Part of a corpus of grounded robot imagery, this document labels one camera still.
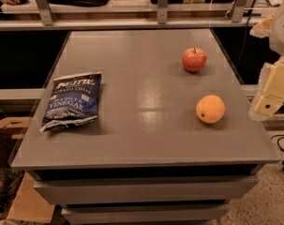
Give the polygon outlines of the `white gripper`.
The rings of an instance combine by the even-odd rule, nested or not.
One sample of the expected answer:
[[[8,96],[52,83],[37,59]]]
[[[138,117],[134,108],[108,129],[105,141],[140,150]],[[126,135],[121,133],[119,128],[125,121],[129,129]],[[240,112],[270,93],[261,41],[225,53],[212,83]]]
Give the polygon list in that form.
[[[268,15],[249,34],[256,38],[268,38],[270,49],[284,55],[284,1],[274,14]],[[248,116],[254,121],[271,118],[284,104],[284,56],[274,64],[265,63],[261,69],[258,90]]]

